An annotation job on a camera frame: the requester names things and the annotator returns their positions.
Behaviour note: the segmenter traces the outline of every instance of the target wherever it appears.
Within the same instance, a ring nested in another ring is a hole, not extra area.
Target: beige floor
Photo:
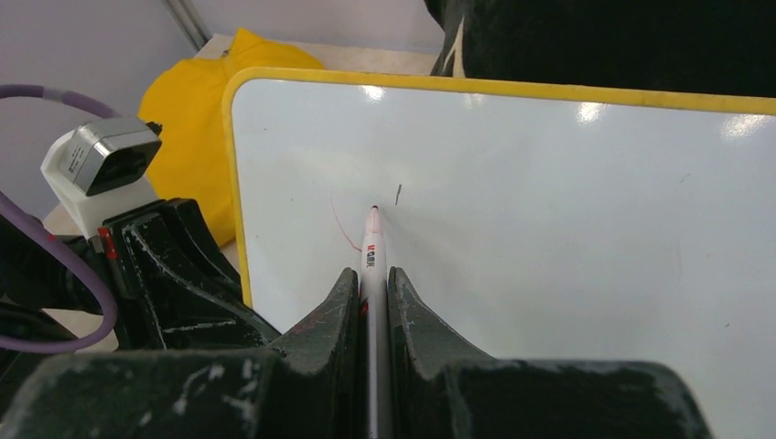
[[[216,35],[197,54],[197,58],[216,59],[232,43],[232,37]],[[374,48],[344,48],[323,44],[291,43],[318,58],[327,69],[347,71],[368,71],[425,76],[431,71],[436,55]],[[44,219],[44,225],[54,234],[78,234],[78,230],[67,211],[59,205]],[[237,251],[234,242],[222,249],[232,265],[237,264]],[[101,317],[81,312],[49,310],[52,316],[78,337],[91,333],[100,325]],[[113,334],[102,342],[83,351],[115,350],[118,346]]]

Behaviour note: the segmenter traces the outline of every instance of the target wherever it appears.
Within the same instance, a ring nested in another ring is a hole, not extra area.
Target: cable
[[[15,97],[41,98],[62,102],[70,107],[90,112],[102,118],[118,115],[115,110],[104,103],[75,91],[60,91],[40,85],[0,85],[0,99]],[[100,327],[86,337],[77,340],[47,342],[0,336],[0,348],[37,354],[61,354],[87,348],[107,337],[116,324],[118,305],[113,298],[113,293],[100,279],[100,276],[64,243],[54,239],[53,235],[27,215],[10,198],[6,197],[2,191],[0,191],[0,215],[42,247],[43,250],[51,254],[57,261],[61,262],[65,268],[70,270],[92,292],[102,309],[102,323]]]

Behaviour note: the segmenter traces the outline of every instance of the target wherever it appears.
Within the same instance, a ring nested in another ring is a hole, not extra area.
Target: white board surface
[[[718,437],[776,431],[776,120],[249,80],[232,103],[253,306],[285,331],[360,255],[498,358],[661,362]],[[396,192],[402,186],[398,204]]]

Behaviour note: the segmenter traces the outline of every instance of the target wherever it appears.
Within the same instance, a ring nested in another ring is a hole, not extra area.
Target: red ink mark
[[[331,211],[334,212],[334,219],[337,220],[337,225],[339,226],[339,230],[342,231],[342,236],[345,237],[346,240],[350,243],[350,246],[355,249],[357,252],[361,253],[361,249],[356,247],[356,244],[353,243],[353,241],[350,240],[348,237],[348,234],[345,233],[345,229],[342,228],[342,223],[340,222],[340,217],[337,216],[337,210],[334,209],[334,200],[329,197],[329,202],[331,203]]]
[[[97,229],[97,234],[102,241],[102,247],[105,249],[105,257],[108,259],[119,259],[119,253],[116,252],[116,246],[113,244],[113,236],[107,227]]]

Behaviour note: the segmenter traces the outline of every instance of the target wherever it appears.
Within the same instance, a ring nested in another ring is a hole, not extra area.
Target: yellow object
[[[219,245],[234,238],[235,212],[221,100],[238,71],[259,66],[323,69],[299,48],[238,29],[228,54],[180,61],[154,81],[140,103],[139,117],[164,127],[162,148],[147,173],[156,193],[196,199]]]
[[[401,89],[457,91],[465,93],[519,96],[524,98],[554,99],[560,101],[602,102],[644,107],[662,107],[701,112],[744,112],[776,115],[776,100],[712,94],[679,93],[673,91],[641,91],[604,89],[577,85],[507,82],[501,80],[472,80],[463,78],[439,78],[424,76],[398,76],[345,71],[297,70],[297,69],[248,69],[243,70],[227,85],[223,96],[223,123],[226,133],[229,171],[231,175],[237,252],[240,256],[242,300],[252,306],[251,279],[248,275],[248,256],[243,233],[243,211],[240,209],[240,188],[237,186],[237,164],[234,154],[232,131],[232,101],[237,90],[249,80],[297,80],[303,82],[327,82],[335,84],[373,85]]]

